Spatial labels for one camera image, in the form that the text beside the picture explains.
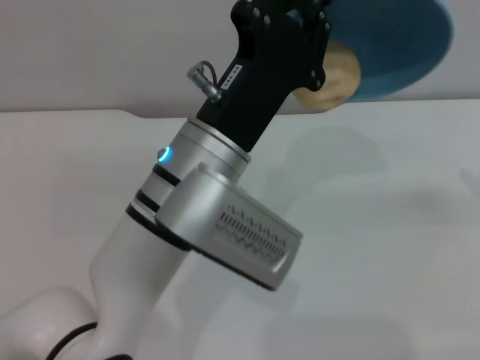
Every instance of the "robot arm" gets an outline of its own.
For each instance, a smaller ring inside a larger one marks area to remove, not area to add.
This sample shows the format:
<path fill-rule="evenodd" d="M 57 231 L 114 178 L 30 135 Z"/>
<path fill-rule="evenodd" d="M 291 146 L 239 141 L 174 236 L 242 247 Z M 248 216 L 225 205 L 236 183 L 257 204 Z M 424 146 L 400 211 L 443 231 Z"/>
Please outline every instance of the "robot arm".
<path fill-rule="evenodd" d="M 32 359 L 132 359 L 153 307 L 190 250 L 269 290 L 278 288 L 302 235 L 236 182 L 287 95 L 298 87 L 316 91 L 325 82 L 326 2 L 234 5 L 235 58 L 218 84 L 198 67 L 189 72 L 209 99 L 159 151 L 91 265 L 96 328 L 85 327 L 85 320 L 78 324 L 85 332 L 72 329 L 63 340 L 48 337 L 52 350 L 45 356 L 44 343 L 42 353 L 31 351 Z"/>

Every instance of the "tan object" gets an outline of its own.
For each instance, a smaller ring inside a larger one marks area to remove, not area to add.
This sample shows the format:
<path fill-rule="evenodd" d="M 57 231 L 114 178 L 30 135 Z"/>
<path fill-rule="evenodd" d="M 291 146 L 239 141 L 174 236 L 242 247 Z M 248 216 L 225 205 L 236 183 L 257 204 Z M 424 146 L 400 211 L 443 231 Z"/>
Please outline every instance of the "tan object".
<path fill-rule="evenodd" d="M 293 94 L 304 106 L 326 111 L 338 107 L 355 94 L 362 81 L 362 69 L 355 53 L 330 41 L 323 60 L 325 84 L 319 91 L 297 88 Z"/>

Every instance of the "white surface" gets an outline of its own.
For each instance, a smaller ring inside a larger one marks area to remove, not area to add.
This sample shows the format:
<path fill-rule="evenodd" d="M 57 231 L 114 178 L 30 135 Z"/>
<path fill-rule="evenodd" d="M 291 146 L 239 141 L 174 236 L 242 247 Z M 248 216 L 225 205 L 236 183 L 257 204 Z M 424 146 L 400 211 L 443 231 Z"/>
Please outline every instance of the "white surface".
<path fill-rule="evenodd" d="M 451 53 L 390 99 L 480 98 L 480 1 L 445 0 Z M 222 74 L 237 50 L 234 0 L 3 0 L 0 111 L 123 109 L 145 117 L 196 114 L 195 62 Z M 305 112 L 293 98 L 287 113 Z"/>
<path fill-rule="evenodd" d="M 61 359 L 133 357 L 158 299 L 186 257 L 184 251 L 158 241 L 156 235 L 123 214 L 90 269 L 97 328 Z"/>
<path fill-rule="evenodd" d="M 266 292 L 191 254 L 139 360 L 480 358 L 480 101 L 278 117 L 241 185 L 304 232 Z M 89 262 L 182 120 L 0 115 L 0 313 Z"/>
<path fill-rule="evenodd" d="M 44 360 L 66 334 L 94 321 L 92 306 L 78 291 L 48 289 L 0 318 L 1 359 Z"/>

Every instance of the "white wall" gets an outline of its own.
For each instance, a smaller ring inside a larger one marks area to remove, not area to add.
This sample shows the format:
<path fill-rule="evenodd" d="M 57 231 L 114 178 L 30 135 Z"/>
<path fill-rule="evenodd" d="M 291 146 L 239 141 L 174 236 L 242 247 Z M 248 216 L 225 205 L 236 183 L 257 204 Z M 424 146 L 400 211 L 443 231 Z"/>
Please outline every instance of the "white wall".
<path fill-rule="evenodd" d="M 139 360 L 480 359 L 480 100 L 279 116 L 242 185 L 304 233 L 266 292 L 191 254 Z M 182 120 L 0 115 L 0 313 L 89 262 Z"/>
<path fill-rule="evenodd" d="M 480 98 L 480 1 L 442 0 L 455 38 L 445 61 L 390 100 Z M 235 0 L 2 0 L 0 111 L 123 109 L 188 116 L 205 100 L 187 69 L 222 74 L 237 50 Z M 283 111 L 307 111 L 294 98 Z"/>

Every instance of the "cable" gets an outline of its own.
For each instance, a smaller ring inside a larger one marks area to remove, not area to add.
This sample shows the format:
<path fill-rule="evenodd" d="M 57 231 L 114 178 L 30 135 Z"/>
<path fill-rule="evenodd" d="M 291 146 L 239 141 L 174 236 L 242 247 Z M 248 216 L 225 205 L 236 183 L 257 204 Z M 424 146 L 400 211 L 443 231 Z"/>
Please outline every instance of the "cable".
<path fill-rule="evenodd" d="M 68 345 L 74 338 L 87 332 L 89 330 L 95 329 L 97 327 L 96 322 L 90 322 L 89 324 L 80 326 L 73 331 L 70 331 L 68 334 L 65 335 L 63 339 L 61 339 L 52 349 L 52 351 L 46 357 L 46 360 L 54 360 L 57 355 L 62 351 L 64 347 Z"/>
<path fill-rule="evenodd" d="M 210 70 L 210 74 L 211 74 L 211 82 L 213 83 L 213 85 L 217 85 L 217 73 L 215 73 L 215 68 L 213 67 L 212 63 L 210 61 L 206 61 L 206 60 L 202 60 L 200 62 L 200 64 L 202 64 L 203 66 L 206 66 L 209 70 Z"/>

